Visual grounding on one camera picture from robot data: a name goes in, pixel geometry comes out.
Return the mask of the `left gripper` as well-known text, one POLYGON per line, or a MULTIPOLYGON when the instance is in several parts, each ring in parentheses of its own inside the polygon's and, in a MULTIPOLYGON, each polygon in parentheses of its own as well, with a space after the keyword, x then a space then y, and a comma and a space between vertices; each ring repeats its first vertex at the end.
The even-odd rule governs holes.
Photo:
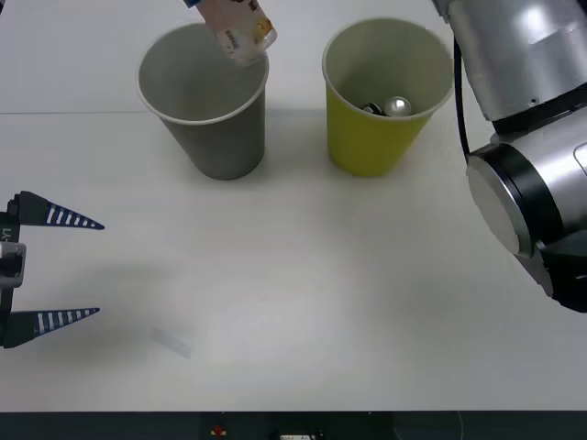
POLYGON ((90 217, 50 202, 33 192, 20 192, 1 213, 1 347, 15 348, 100 312, 99 308, 11 312, 14 289, 23 282, 23 226, 104 229, 90 217))

